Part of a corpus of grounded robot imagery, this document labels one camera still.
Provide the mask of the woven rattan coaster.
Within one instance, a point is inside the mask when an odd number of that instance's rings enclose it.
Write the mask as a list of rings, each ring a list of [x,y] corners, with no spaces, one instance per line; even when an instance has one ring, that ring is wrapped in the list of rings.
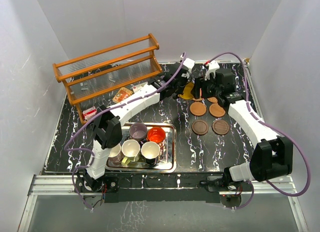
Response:
[[[218,100],[215,97],[210,97],[207,100],[211,103],[218,103]]]
[[[204,98],[198,98],[198,99],[193,98],[192,100],[195,101],[195,102],[199,102],[199,101],[202,101],[203,99],[204,99]]]

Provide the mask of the light wooden coaster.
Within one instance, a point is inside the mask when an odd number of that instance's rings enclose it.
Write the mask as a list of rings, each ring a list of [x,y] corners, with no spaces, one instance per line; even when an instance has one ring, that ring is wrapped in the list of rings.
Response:
[[[207,107],[201,102],[194,102],[190,105],[189,110],[194,116],[203,116],[206,114]]]
[[[209,107],[209,113],[214,116],[214,117],[223,117],[225,115],[225,110],[219,106],[217,103],[213,103],[211,104],[211,106]]]

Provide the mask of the yellow mug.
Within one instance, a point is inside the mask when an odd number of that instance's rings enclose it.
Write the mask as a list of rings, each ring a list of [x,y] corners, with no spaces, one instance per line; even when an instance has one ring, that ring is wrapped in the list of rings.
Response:
[[[193,95],[191,93],[192,89],[194,88],[194,84],[192,82],[188,82],[182,92],[182,94],[179,94],[178,97],[184,100],[192,100]]]

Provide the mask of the dark wooden coaster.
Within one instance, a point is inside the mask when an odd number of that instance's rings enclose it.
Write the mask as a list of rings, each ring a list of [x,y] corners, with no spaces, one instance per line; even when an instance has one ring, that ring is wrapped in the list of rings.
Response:
[[[209,131],[208,123],[204,120],[195,120],[192,123],[191,128],[197,135],[205,135]]]
[[[230,131],[230,126],[225,120],[215,120],[212,130],[218,135],[226,135]]]

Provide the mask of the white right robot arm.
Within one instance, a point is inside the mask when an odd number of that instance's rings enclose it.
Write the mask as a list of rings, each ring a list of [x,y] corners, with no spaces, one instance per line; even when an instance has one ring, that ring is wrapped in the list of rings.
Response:
[[[196,98],[215,97],[219,106],[227,110],[250,139],[254,152],[247,163],[227,167],[215,185],[233,191],[242,181],[263,182],[289,175],[293,170],[293,143],[263,125],[263,119],[245,100],[242,92],[236,91],[235,76],[228,68],[209,73],[209,79],[199,77],[191,91]]]

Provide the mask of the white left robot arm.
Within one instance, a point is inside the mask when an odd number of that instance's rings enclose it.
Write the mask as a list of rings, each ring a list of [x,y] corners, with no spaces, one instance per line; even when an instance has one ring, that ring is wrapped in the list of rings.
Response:
[[[173,94],[182,94],[188,83],[195,63],[188,58],[183,64],[173,66],[179,70],[175,78],[169,73],[149,79],[140,90],[122,102],[110,107],[110,111],[93,121],[93,155],[83,173],[83,185],[93,192],[103,187],[102,176],[112,148],[117,146],[122,138],[122,126],[147,107],[157,104]]]

